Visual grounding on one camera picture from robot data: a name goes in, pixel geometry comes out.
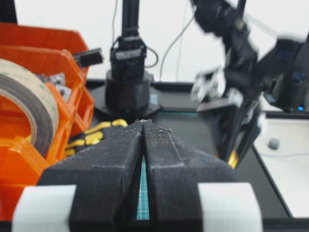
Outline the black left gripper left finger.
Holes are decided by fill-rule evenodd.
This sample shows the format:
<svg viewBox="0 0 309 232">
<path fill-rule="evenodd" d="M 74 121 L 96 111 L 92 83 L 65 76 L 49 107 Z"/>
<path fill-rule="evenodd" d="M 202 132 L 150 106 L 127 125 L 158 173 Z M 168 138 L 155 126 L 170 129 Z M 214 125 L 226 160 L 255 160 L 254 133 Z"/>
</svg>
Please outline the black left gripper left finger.
<svg viewBox="0 0 309 232">
<path fill-rule="evenodd" d="M 142 122 L 44 170 L 39 186 L 76 185 L 72 232 L 116 232 L 137 216 Z"/>
</svg>

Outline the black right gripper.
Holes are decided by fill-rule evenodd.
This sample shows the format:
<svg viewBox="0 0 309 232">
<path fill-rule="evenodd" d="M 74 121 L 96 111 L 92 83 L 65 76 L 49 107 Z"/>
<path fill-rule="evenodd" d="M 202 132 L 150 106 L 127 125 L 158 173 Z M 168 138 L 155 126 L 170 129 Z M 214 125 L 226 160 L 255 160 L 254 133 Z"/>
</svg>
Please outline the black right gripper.
<svg viewBox="0 0 309 232">
<path fill-rule="evenodd" d="M 259 100 L 245 95 L 253 89 L 241 72 L 218 68 L 199 72 L 190 92 L 196 111 L 211 120 L 217 157 L 237 169 L 262 132 Z"/>
</svg>

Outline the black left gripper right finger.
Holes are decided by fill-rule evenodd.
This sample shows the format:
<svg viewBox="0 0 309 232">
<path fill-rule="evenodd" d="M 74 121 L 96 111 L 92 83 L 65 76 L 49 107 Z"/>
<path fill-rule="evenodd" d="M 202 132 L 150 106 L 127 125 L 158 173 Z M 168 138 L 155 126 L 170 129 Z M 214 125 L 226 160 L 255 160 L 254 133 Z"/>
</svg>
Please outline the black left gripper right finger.
<svg viewBox="0 0 309 232">
<path fill-rule="evenodd" d="M 152 121 L 143 123 L 150 220 L 157 232 L 200 232 L 199 183 L 234 183 L 224 161 Z"/>
</svg>

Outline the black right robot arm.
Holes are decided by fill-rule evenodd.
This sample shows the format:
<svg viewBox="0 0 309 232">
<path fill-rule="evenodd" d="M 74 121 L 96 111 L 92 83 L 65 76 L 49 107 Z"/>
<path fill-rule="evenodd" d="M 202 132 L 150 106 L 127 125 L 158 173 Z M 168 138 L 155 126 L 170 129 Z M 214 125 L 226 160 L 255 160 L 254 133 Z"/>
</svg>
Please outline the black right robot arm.
<svg viewBox="0 0 309 232">
<path fill-rule="evenodd" d="M 198 110 L 207 111 L 217 100 L 240 101 L 220 119 L 218 157 L 185 146 L 170 131 L 146 122 L 143 125 L 145 164 L 150 210 L 150 232 L 199 232 L 202 207 L 199 184 L 233 184 L 234 170 L 253 145 L 261 129 L 258 99 L 286 112 L 309 106 L 309 43 L 277 39 L 262 59 L 251 46 L 243 11 L 224 0 L 194 0 L 195 20 L 204 32 L 223 39 L 229 58 L 224 70 L 225 86 L 213 93 L 214 74 L 202 76 L 193 85 Z"/>
</svg>

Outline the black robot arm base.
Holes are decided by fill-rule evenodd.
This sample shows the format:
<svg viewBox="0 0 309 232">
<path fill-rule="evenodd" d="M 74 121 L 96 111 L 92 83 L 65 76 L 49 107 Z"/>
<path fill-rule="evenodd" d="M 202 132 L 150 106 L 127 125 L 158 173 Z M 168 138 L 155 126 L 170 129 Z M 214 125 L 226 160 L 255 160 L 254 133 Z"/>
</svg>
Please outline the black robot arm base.
<svg viewBox="0 0 309 232">
<path fill-rule="evenodd" d="M 110 118 L 146 118 L 161 109 L 154 76 L 146 71 L 147 45 L 139 35 L 139 1 L 123 1 L 122 33 L 110 48 L 111 68 L 95 91 L 95 108 Z"/>
</svg>

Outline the second black robot base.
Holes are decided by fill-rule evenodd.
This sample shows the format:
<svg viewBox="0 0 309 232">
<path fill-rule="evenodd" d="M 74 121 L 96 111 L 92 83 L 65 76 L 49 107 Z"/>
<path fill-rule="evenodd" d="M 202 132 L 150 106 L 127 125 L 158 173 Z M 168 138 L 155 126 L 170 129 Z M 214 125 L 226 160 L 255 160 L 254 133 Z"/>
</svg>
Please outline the second black robot base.
<svg viewBox="0 0 309 232">
<path fill-rule="evenodd" d="M 281 38 L 269 53 L 271 68 L 264 91 L 268 103 L 288 113 L 309 112 L 309 39 Z"/>
</svg>

